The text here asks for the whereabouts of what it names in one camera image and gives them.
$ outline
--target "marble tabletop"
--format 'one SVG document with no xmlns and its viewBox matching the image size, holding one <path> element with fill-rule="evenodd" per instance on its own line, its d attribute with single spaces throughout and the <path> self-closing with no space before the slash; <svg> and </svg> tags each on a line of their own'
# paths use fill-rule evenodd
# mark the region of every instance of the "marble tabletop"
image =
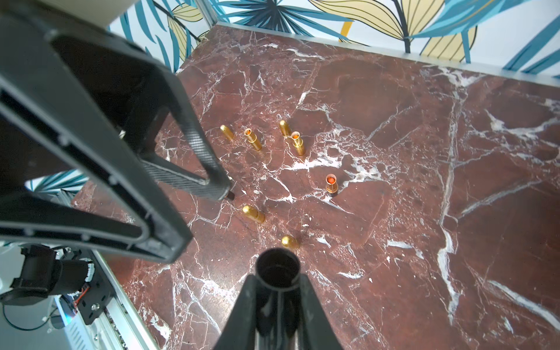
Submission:
<svg viewBox="0 0 560 350">
<path fill-rule="evenodd" d="M 195 239 L 170 265 L 109 259 L 161 348 L 211 349 L 286 234 L 346 349 L 560 348 L 558 88 L 223 26 L 207 38 L 178 76 L 236 198 L 160 184 Z M 203 174 L 171 119 L 157 144 Z M 94 184 L 74 206 L 126 219 Z"/>
</svg>

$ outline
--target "wallpaper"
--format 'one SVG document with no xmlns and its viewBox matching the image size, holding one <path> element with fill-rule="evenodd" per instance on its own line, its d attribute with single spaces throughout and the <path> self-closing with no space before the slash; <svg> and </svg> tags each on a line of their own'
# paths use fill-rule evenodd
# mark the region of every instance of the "wallpaper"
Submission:
<svg viewBox="0 0 560 350">
<path fill-rule="evenodd" d="M 140 0 L 107 30 L 136 43 L 175 73 L 210 28 L 194 0 Z"/>
<path fill-rule="evenodd" d="M 207 0 L 221 21 L 560 74 L 558 0 Z"/>
</svg>

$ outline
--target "yellow leaf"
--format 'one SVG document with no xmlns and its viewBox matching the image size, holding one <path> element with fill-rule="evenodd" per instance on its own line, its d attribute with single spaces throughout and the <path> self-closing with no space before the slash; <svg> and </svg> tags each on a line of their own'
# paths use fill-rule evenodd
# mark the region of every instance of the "yellow leaf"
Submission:
<svg viewBox="0 0 560 350">
<path fill-rule="evenodd" d="M 197 22 L 203 18 L 199 9 L 187 4 L 175 7 L 173 9 L 173 15 L 187 22 Z"/>
<path fill-rule="evenodd" d="M 350 31 L 352 23 L 353 22 L 344 22 L 344 24 L 342 25 L 342 29 L 340 30 L 340 34 L 348 37 L 348 32 Z"/>
<path fill-rule="evenodd" d="M 473 47 L 477 27 L 469 29 L 469 48 Z M 421 53 L 423 56 L 461 62 L 465 58 L 461 33 L 431 38 Z"/>
<path fill-rule="evenodd" d="M 403 30 L 395 15 L 375 0 L 309 0 L 317 8 L 334 15 L 363 22 L 396 39 L 403 39 Z"/>
<path fill-rule="evenodd" d="M 169 24 L 169 29 L 173 31 L 175 37 L 177 38 L 177 42 L 179 43 L 179 57 L 182 60 L 185 60 L 186 56 L 186 32 L 181 28 L 177 22 L 172 20 L 171 18 L 167 18 L 167 23 Z"/>
<path fill-rule="evenodd" d="M 362 46 L 369 46 L 369 45 L 362 44 L 362 43 L 359 43 L 359 42 L 354 41 L 354 40 L 339 39 L 339 41 L 340 41 L 341 43 L 354 44 L 354 45 L 362 45 Z"/>
<path fill-rule="evenodd" d="M 444 0 L 402 0 L 408 35 L 421 32 L 439 12 Z"/>
</svg>

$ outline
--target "bullet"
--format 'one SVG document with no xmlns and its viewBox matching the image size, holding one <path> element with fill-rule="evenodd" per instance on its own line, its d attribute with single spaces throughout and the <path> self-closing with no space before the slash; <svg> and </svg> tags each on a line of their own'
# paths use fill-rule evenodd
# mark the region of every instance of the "bullet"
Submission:
<svg viewBox="0 0 560 350">
<path fill-rule="evenodd" d="M 304 141 L 301 139 L 300 133 L 294 131 L 292 133 L 293 146 L 296 148 L 297 154 L 303 156 L 305 154 Z"/>
<path fill-rule="evenodd" d="M 247 136 L 247 140 L 249 140 L 249 142 L 253 145 L 253 148 L 257 151 L 260 151 L 260 149 L 263 148 L 263 145 L 260 144 L 259 139 L 256 138 L 255 133 L 250 128 L 245 129 L 244 134 Z"/>
<path fill-rule="evenodd" d="M 260 212 L 258 209 L 256 209 L 255 207 L 252 207 L 250 205 L 246 205 L 243 207 L 243 213 L 251 220 L 255 221 L 255 222 L 259 222 L 262 223 L 264 222 L 264 213 Z"/>
<path fill-rule="evenodd" d="M 337 177 L 334 174 L 329 174 L 325 178 L 326 181 L 326 191 L 330 194 L 335 194 L 338 192 Z"/>
<path fill-rule="evenodd" d="M 285 120 L 280 120 L 280 131 L 282 132 L 282 135 L 286 137 L 290 137 L 290 134 L 292 133 Z"/>
<path fill-rule="evenodd" d="M 234 135 L 233 132 L 231 132 L 231 130 L 227 126 L 222 125 L 222 126 L 220 126 L 220 129 L 222 129 L 223 135 L 225 137 L 227 137 L 228 140 L 230 140 L 230 141 L 234 140 L 235 135 Z"/>
<path fill-rule="evenodd" d="M 282 237 L 282 245 L 289 249 L 296 249 L 300 247 L 300 243 L 290 235 Z"/>
</svg>

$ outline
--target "brass bullet casing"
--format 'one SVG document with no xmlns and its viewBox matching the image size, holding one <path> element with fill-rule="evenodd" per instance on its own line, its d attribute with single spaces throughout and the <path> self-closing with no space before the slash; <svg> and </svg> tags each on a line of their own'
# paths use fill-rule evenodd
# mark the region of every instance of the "brass bullet casing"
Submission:
<svg viewBox="0 0 560 350">
<path fill-rule="evenodd" d="M 255 133 L 250 128 L 245 129 L 244 134 L 247 136 L 247 140 L 253 145 L 253 148 L 257 151 L 260 151 L 260 149 L 263 148 L 263 145 L 260 144 L 259 139 L 256 138 Z"/>
<path fill-rule="evenodd" d="M 292 133 L 293 146 L 296 148 L 297 154 L 303 156 L 305 154 L 304 141 L 301 139 L 300 133 L 294 131 Z"/>
<path fill-rule="evenodd" d="M 300 247 L 300 243 L 290 235 L 282 237 L 282 245 L 288 249 L 296 249 Z"/>
<path fill-rule="evenodd" d="M 264 213 L 259 211 L 258 209 L 256 209 L 255 207 L 252 207 L 250 205 L 246 205 L 243 207 L 243 213 L 251 220 L 255 221 L 255 222 L 259 222 L 262 223 L 264 222 Z"/>
<path fill-rule="evenodd" d="M 326 176 L 326 191 L 330 194 L 335 194 L 338 192 L 337 177 L 334 174 L 329 174 Z"/>
<path fill-rule="evenodd" d="M 286 137 L 290 137 L 290 134 L 292 133 L 285 120 L 280 120 L 280 131 L 282 132 L 282 135 Z"/>
<path fill-rule="evenodd" d="M 231 132 L 231 130 L 230 130 L 227 126 L 222 125 L 222 126 L 220 126 L 220 129 L 222 130 L 223 135 L 224 135 L 225 137 L 227 137 L 228 140 L 230 140 L 230 141 L 233 141 L 233 140 L 234 140 L 235 135 L 234 135 L 233 132 Z"/>
</svg>

